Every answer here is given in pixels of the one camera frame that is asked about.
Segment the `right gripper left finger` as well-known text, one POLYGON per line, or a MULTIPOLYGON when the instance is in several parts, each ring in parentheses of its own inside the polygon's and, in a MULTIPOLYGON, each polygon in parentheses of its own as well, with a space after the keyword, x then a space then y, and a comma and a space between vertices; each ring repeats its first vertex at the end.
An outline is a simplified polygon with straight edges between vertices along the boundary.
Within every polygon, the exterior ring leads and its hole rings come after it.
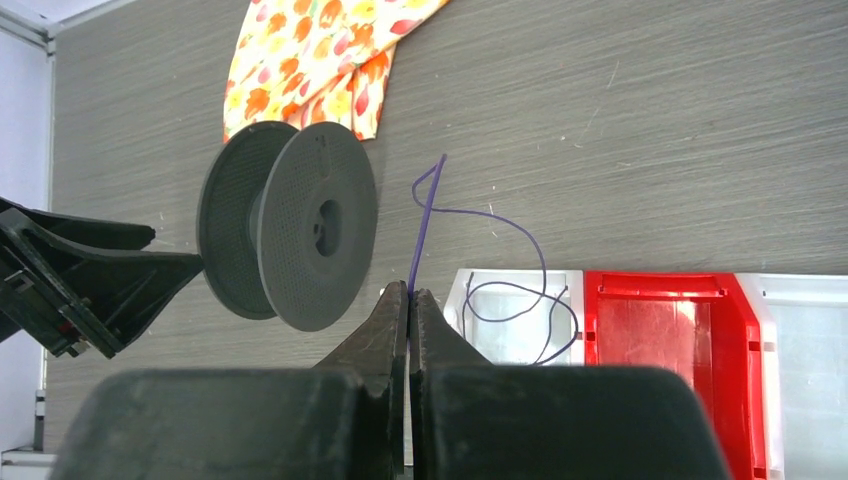
POLYGON ((408 289, 311 368, 133 370, 101 382, 54 479, 394 479, 404 472, 408 289))

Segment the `black cable spool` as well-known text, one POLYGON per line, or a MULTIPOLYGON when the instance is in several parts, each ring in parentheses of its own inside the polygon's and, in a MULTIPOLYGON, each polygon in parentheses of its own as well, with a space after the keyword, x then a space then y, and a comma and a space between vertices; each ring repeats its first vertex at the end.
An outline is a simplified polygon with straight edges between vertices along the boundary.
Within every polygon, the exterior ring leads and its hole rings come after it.
POLYGON ((378 195, 366 150, 345 126, 261 121, 214 160, 197 213, 206 281, 231 312, 323 330, 370 267, 378 195))

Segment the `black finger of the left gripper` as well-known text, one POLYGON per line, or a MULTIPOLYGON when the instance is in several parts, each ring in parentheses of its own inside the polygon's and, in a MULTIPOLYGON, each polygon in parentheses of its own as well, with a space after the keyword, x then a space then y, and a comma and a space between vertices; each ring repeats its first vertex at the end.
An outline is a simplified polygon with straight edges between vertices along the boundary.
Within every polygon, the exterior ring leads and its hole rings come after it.
POLYGON ((50 354, 112 358, 203 270, 197 254, 148 250, 147 225, 1 201, 1 338, 24 331, 50 354))

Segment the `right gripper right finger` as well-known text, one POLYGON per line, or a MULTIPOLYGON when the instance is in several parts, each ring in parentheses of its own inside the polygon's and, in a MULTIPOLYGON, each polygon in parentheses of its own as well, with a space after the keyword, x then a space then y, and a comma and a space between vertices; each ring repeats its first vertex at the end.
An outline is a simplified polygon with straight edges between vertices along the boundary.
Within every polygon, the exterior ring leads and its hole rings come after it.
POLYGON ((410 297, 418 479, 725 479, 694 392, 658 367, 497 365, 410 297))

